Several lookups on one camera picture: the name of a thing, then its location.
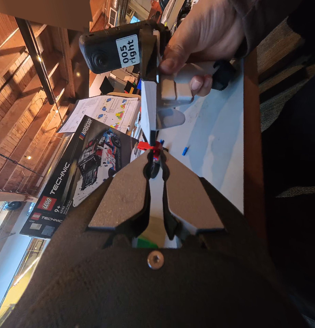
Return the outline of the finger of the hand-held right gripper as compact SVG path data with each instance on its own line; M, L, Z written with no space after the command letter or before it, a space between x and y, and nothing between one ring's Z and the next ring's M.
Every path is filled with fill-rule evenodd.
M149 145L156 141L156 83L141 82L141 128Z

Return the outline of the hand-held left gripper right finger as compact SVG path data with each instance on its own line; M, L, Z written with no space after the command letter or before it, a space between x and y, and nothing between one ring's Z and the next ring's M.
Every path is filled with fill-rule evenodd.
M170 240L225 230L197 174L162 151L164 226Z

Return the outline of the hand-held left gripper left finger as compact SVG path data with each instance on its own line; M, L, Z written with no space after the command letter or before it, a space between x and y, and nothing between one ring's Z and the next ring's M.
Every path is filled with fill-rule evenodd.
M152 150L115 174L88 228L138 237L149 223Z

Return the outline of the red angled beam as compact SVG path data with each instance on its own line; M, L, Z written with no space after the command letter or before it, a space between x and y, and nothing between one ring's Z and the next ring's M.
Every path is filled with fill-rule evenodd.
M160 159L160 153L163 150L162 143L156 141L154 146L151 146L148 142L139 142L137 145L137 148L139 150L153 150L153 158L155 161L158 161Z

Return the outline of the green plastic bin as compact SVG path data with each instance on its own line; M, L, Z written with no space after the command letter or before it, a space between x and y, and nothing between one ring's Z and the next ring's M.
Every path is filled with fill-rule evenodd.
M158 245L144 237L139 236L137 238L137 245L136 248L152 248L152 249L158 249Z

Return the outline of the grey desk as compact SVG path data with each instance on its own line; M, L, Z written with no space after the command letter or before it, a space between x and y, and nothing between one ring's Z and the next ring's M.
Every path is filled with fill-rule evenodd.
M237 209L244 212L243 60L234 63L235 79L223 91L211 90L177 109L183 125L161 130L169 153L205 178ZM182 156L186 146L187 154Z

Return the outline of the person's right hand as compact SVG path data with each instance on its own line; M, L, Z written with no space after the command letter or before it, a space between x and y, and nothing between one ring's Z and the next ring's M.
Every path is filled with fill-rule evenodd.
M242 19L230 1L200 0L169 40L160 72L176 75L186 63L229 61L243 39Z

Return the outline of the toy car box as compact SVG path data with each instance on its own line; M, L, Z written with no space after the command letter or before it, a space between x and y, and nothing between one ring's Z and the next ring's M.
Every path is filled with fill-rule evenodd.
M138 140L84 116L20 235L50 239L67 214L131 162Z

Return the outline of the printed instruction sheet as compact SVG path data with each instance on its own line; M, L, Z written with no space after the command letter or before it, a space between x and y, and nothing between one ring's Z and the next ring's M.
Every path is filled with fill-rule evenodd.
M100 95L78 100L58 133L74 133L84 116L95 119L122 133L131 132L135 126L141 98L121 93L118 95Z

